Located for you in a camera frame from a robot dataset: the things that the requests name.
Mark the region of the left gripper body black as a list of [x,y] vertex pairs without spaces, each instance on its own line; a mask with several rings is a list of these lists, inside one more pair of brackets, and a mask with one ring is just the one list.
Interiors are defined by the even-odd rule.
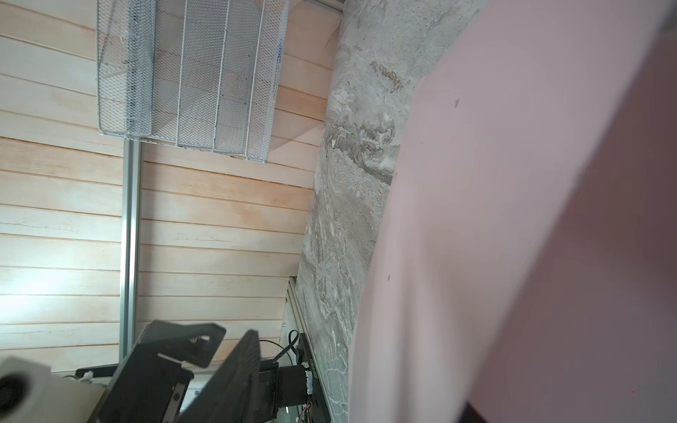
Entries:
[[171,422],[172,405],[180,405],[193,373],[183,363],[207,368],[227,330],[218,324],[174,324],[155,320],[142,331],[132,351],[115,365],[79,368],[82,380],[110,379],[95,420],[98,422]]

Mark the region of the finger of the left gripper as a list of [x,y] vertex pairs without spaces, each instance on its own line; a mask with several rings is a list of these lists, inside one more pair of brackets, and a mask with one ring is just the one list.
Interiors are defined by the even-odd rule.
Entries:
[[256,331],[245,333],[177,422],[253,422],[260,371]]

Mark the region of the pink folder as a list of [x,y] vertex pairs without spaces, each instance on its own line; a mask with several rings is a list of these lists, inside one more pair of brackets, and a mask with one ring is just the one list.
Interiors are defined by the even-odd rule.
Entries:
[[347,411],[675,421],[675,2],[492,1],[419,83]]

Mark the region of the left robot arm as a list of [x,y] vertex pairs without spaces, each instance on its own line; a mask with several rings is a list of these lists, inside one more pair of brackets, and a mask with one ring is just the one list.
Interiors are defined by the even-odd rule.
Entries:
[[95,422],[268,422],[284,407],[309,399],[304,366],[261,356],[257,331],[247,331],[192,402],[186,364],[207,368],[227,331],[218,324],[153,321],[120,363],[94,367],[110,381]]

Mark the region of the left aluminium frame bar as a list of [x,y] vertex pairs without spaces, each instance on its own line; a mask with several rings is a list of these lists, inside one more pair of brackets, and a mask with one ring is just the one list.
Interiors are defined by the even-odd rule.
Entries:
[[136,341],[142,170],[142,143],[136,139],[125,139],[120,265],[120,361],[132,351]]

